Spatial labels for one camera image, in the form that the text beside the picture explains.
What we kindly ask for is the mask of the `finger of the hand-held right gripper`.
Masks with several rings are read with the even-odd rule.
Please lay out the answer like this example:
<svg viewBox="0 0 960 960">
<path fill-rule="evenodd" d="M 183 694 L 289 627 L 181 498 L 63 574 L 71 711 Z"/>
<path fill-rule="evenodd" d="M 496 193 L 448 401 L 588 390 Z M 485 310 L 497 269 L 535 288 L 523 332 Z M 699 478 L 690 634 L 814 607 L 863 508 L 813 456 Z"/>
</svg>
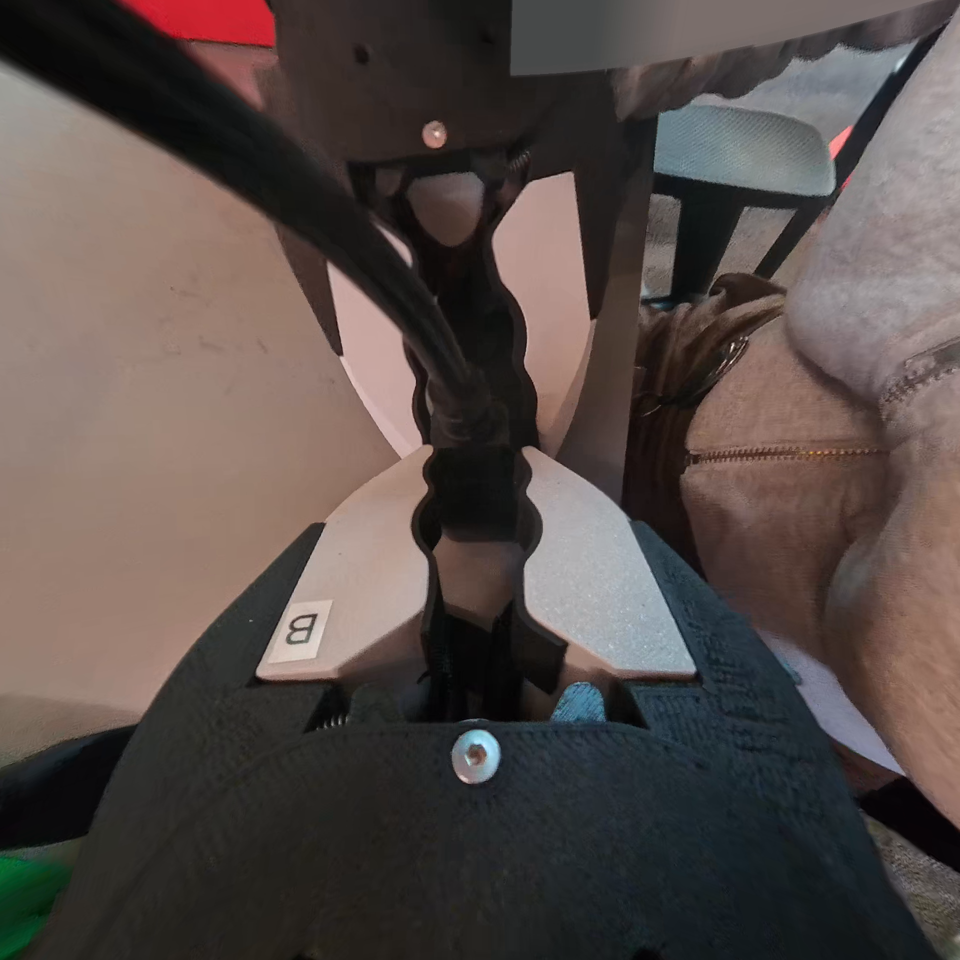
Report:
<svg viewBox="0 0 960 960">
<path fill-rule="evenodd" d="M 492 251 L 525 325 L 523 367 L 535 390 L 539 446 L 556 458 L 580 402 L 596 327 L 574 174 L 528 183 L 495 229 Z"/>
<path fill-rule="evenodd" d="M 413 413 L 416 379 L 402 333 L 341 270 L 328 267 L 341 364 L 391 449 L 404 459 L 422 444 Z"/>
</svg>

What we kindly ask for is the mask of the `grey seat chair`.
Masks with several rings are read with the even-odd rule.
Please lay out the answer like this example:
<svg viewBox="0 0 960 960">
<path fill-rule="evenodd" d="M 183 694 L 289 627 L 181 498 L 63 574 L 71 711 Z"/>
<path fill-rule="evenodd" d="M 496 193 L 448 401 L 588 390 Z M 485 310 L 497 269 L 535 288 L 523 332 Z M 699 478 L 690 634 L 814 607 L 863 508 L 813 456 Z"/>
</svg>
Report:
<svg viewBox="0 0 960 960">
<path fill-rule="evenodd" d="M 653 194 L 679 207 L 670 290 L 651 304 L 702 302 L 745 210 L 821 207 L 836 186 L 827 143 L 794 117 L 695 103 L 661 114 Z"/>
</svg>

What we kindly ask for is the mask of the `green plastic bin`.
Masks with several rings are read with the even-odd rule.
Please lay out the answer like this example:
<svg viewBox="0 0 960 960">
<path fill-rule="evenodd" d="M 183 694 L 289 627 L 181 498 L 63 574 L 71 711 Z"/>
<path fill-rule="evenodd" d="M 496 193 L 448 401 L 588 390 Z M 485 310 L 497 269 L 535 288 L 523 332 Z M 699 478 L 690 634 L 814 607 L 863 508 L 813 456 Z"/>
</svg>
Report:
<svg viewBox="0 0 960 960">
<path fill-rule="evenodd" d="M 17 958 L 45 926 L 72 869 L 62 863 L 1 858 L 1 958 Z"/>
</svg>

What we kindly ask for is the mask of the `brown bag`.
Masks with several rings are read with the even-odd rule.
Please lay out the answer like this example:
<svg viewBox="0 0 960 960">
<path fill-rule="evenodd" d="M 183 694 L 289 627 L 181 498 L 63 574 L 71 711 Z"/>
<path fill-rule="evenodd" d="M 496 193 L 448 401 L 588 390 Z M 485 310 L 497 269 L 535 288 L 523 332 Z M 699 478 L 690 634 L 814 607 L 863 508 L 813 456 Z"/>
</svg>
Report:
<svg viewBox="0 0 960 960">
<path fill-rule="evenodd" d="M 670 544 L 690 532 L 680 478 L 700 403 L 777 318 L 786 288 L 752 273 L 721 275 L 706 297 L 642 305 L 634 357 L 622 505 Z"/>
</svg>

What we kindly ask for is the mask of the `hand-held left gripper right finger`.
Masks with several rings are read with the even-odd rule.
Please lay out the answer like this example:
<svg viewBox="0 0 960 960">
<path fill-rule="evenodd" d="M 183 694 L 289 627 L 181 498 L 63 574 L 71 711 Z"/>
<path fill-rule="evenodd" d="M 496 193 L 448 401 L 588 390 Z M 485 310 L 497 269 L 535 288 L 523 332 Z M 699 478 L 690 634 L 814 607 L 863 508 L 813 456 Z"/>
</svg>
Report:
<svg viewBox="0 0 960 960">
<path fill-rule="evenodd" d="M 605 492 L 527 446 L 518 459 L 516 665 L 543 694 L 588 682 L 697 674 L 627 514 Z"/>
</svg>

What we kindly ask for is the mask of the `red plastic bin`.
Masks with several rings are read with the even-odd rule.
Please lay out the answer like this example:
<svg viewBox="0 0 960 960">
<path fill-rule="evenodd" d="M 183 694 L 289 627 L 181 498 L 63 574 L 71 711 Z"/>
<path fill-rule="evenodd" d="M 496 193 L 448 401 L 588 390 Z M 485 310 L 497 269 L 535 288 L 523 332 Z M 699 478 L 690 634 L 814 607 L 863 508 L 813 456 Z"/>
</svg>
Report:
<svg viewBox="0 0 960 960">
<path fill-rule="evenodd" d="M 202 66 L 248 102 L 259 103 L 258 74 L 276 61 L 273 14 L 264 1 L 125 1 L 186 46 Z"/>
</svg>

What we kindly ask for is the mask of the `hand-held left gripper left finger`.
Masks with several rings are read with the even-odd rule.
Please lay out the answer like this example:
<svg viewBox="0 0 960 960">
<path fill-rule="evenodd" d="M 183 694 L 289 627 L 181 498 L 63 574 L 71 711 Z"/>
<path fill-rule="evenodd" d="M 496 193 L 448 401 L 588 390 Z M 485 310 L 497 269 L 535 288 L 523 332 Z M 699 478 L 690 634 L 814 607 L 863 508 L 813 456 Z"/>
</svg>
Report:
<svg viewBox="0 0 960 960">
<path fill-rule="evenodd" d="M 256 668 L 262 682 L 416 683 L 442 615 L 419 522 L 423 445 L 330 513 Z"/>
</svg>

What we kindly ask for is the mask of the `person's grey hoodie torso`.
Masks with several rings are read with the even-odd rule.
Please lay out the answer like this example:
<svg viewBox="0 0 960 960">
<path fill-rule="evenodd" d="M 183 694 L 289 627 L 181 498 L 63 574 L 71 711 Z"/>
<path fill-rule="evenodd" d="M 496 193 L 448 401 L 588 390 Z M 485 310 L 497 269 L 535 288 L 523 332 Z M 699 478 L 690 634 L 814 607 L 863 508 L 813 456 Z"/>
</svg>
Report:
<svg viewBox="0 0 960 960">
<path fill-rule="evenodd" d="M 680 478 L 707 582 L 823 728 L 959 793 L 959 28 L 881 122 Z"/>
</svg>

